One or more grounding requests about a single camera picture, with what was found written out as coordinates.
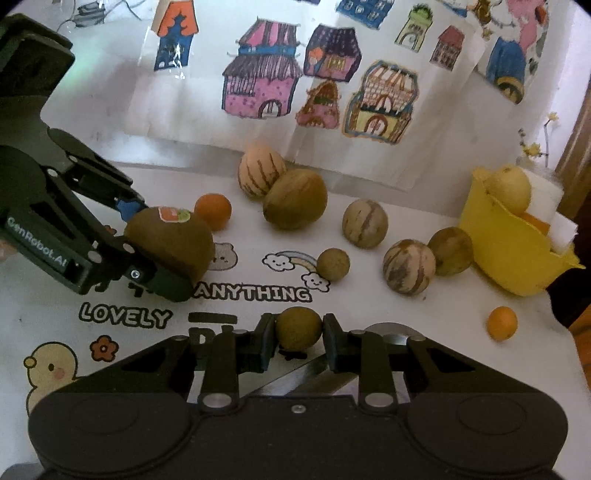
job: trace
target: orange flower print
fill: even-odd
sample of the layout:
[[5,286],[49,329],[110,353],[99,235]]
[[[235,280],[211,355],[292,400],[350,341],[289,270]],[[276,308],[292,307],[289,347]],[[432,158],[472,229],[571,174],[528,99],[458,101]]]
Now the orange flower print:
[[119,345],[109,335],[102,335],[90,344],[90,351],[95,362],[112,362],[119,351]]

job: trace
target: table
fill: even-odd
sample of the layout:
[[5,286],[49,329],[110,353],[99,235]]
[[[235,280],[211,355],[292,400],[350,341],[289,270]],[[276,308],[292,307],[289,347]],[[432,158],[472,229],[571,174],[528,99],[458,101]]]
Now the table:
[[[474,267],[455,277],[437,277],[423,294],[410,298],[392,292],[381,278],[382,259],[392,244],[403,238],[427,242],[435,231],[457,224],[457,219],[384,205],[389,216],[388,235],[376,249],[362,251],[349,244],[340,233],[342,214],[353,200],[351,197],[330,194],[325,214],[314,225],[302,231],[277,232],[263,218],[262,205],[248,200],[234,179],[172,169],[133,167],[123,168],[123,171],[135,180],[134,187],[149,205],[192,210],[195,200],[204,193],[226,195],[232,202],[232,219],[226,230],[215,234],[215,242],[226,244],[220,247],[226,252],[232,250],[227,245],[231,244],[238,262],[231,270],[209,271],[203,279],[201,298],[182,304],[172,304],[148,293],[134,297],[135,290],[128,288],[127,280],[113,282],[104,293],[91,291],[80,297],[20,255],[2,264],[0,402],[3,409],[0,430],[4,434],[0,437],[0,471],[13,463],[35,459],[26,435],[25,408],[27,395],[32,390],[28,375],[34,372],[23,363],[40,345],[51,343],[51,349],[56,351],[52,355],[57,355],[54,363],[65,362],[66,377],[72,361],[76,376],[88,375],[108,365],[104,359],[93,359],[92,345],[101,336],[109,336],[109,340],[117,344],[113,359],[116,361],[169,336],[186,334],[189,327],[202,326],[188,321],[190,312],[235,314],[239,319],[237,328],[252,329],[261,314],[279,313],[294,305],[291,301],[268,301],[266,294],[261,293],[267,286],[287,286],[300,292],[297,304],[308,306],[320,315],[334,313],[345,330],[365,328],[378,322],[403,323],[436,342],[546,392],[560,403],[569,420],[569,435],[558,457],[556,471],[566,480],[589,480],[591,394],[573,339],[553,317],[548,295],[515,297],[496,287]],[[119,233],[123,231],[124,224],[117,212],[91,200],[85,203],[103,223]],[[330,247],[348,252],[351,257],[349,275],[338,284],[330,285],[328,291],[306,289],[302,276],[310,273],[306,269],[307,256],[317,258]],[[288,256],[292,268],[273,271],[263,262],[269,254]],[[217,284],[217,293],[213,292],[212,284]],[[248,294],[242,292],[238,300],[205,298],[221,295],[219,289],[223,284],[253,286],[254,289],[249,287],[253,296],[248,300]],[[102,308],[98,308],[101,305],[115,307],[117,315],[124,312],[126,319],[104,317]],[[513,338],[499,344],[488,337],[484,322],[489,312],[500,305],[515,310],[519,328]],[[143,321],[134,323],[137,309]],[[204,326],[216,333],[221,331],[220,325]],[[322,342],[319,342],[309,355],[317,356],[321,352]],[[39,364],[43,363],[41,357],[37,359]],[[265,375],[242,375],[241,392],[252,391],[301,364],[301,361],[275,358]],[[41,385],[37,388],[51,388],[47,386],[51,381],[46,378],[35,377],[32,381]],[[193,386],[190,401],[196,398],[198,383]]]

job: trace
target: fruit sticker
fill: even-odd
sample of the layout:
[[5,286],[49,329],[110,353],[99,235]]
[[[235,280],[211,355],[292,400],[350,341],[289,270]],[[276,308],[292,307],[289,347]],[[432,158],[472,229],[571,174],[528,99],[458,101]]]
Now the fruit sticker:
[[173,207],[158,207],[160,220],[165,223],[184,223],[191,218],[191,212]]

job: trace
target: cartoon duck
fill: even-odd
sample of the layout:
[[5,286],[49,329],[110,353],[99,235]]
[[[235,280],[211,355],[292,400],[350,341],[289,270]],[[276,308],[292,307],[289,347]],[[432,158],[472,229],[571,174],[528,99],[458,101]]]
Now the cartoon duck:
[[78,361],[70,347],[59,342],[44,343],[25,358],[27,376],[33,389],[27,395],[27,413],[39,401],[76,380]]

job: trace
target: house drawing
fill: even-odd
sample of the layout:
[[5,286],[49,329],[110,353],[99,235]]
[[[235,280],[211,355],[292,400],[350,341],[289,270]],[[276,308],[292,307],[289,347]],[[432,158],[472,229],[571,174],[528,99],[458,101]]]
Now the house drawing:
[[296,25],[257,18],[238,40],[238,56],[223,72],[222,109],[243,118],[291,112],[303,72],[296,61]]
[[191,43],[198,32],[193,0],[170,2],[157,31],[160,45],[154,71],[189,65]]
[[379,60],[367,69],[349,102],[343,133],[395,145],[412,119],[417,97],[415,72]]
[[308,100],[295,115],[302,127],[333,129],[339,126],[339,91],[332,80],[322,82],[306,92]]
[[304,75],[348,82],[361,63],[354,28],[318,25],[306,47]]
[[441,66],[447,70],[453,70],[456,60],[462,51],[464,34],[453,25],[439,35],[439,42],[433,51],[431,63]]
[[341,0],[336,11],[377,30],[393,3],[394,0]]
[[428,5],[415,5],[408,14],[408,21],[398,34],[396,43],[418,52],[431,25],[433,25],[433,12]]

